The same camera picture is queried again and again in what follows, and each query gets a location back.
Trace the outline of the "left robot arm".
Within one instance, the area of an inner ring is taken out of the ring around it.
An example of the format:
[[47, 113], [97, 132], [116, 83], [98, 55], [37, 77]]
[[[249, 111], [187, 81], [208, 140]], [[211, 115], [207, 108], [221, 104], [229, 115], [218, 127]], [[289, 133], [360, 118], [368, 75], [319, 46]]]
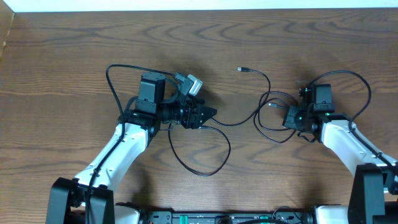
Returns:
[[169, 79], [159, 72], [141, 76], [139, 94], [121, 111], [118, 125], [97, 157], [73, 179], [58, 178], [50, 190], [46, 223], [139, 223], [138, 209], [114, 203], [114, 193], [134, 160], [162, 123], [198, 129], [216, 114], [196, 98], [202, 87], [193, 75], [176, 73], [176, 87], [164, 97]]

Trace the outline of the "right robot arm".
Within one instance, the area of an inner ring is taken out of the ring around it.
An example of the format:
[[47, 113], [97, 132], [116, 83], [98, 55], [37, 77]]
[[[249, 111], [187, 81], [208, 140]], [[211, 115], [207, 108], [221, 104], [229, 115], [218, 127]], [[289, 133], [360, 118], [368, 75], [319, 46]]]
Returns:
[[332, 150], [354, 177], [347, 205], [317, 205], [302, 223], [397, 223], [397, 202], [384, 195], [397, 194], [397, 160], [379, 150], [344, 113], [335, 113], [331, 85], [309, 85], [299, 91], [302, 102], [291, 105], [283, 127], [300, 138]]

